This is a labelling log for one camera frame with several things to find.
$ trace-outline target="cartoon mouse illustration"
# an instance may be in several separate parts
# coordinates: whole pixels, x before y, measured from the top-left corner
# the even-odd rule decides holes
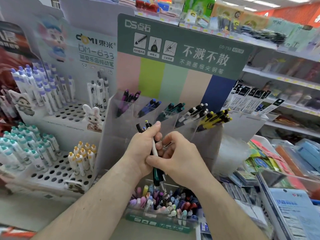
[[[32,110],[32,105],[30,102],[23,96],[15,97],[11,94],[13,102],[18,106],[18,110],[25,113],[26,115],[34,116],[35,112]]]
[[[43,41],[52,49],[48,52],[49,56],[57,61],[64,62],[66,60],[64,51],[67,46],[65,42],[67,34],[63,25],[59,27],[49,21],[43,20],[42,23],[38,23],[38,32]]]
[[[89,105],[84,104],[82,106],[85,112],[84,119],[89,122],[87,129],[95,132],[102,132],[101,125],[102,120],[100,117],[100,109],[98,107],[91,108]]]

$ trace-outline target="pastel color panel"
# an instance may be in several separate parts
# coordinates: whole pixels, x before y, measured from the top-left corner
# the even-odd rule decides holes
[[[138,91],[141,58],[122,52],[118,52],[117,55],[117,89]]]
[[[235,83],[235,80],[212,75],[201,103],[207,103],[209,111],[220,111]]]
[[[163,71],[159,100],[178,103],[188,71],[188,68],[166,64]]]
[[[139,87],[143,96],[159,97],[165,63],[141,58]]]
[[[197,106],[200,104],[211,77],[211,74],[189,70],[179,102],[186,103],[187,107]]]

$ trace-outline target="ds logo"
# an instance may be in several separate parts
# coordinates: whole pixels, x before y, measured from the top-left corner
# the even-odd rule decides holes
[[[133,28],[133,29],[138,29],[141,31],[145,31],[145,32],[150,32],[150,25],[148,24],[143,24],[143,23],[137,23],[136,21],[130,21],[128,19],[125,20],[125,24],[124,24],[127,28]]]

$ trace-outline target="navy blue panel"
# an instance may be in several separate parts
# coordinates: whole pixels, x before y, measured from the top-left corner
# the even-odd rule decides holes
[[[201,103],[207,103],[209,111],[220,111],[235,83],[235,80],[212,75]]]

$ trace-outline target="white rabbit figurine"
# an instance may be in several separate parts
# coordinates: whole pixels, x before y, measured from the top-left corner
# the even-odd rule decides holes
[[[84,104],[82,108],[85,112],[83,120],[89,122],[87,129],[90,131],[102,132],[102,120],[100,117],[100,109],[98,107],[91,108],[87,104]]]

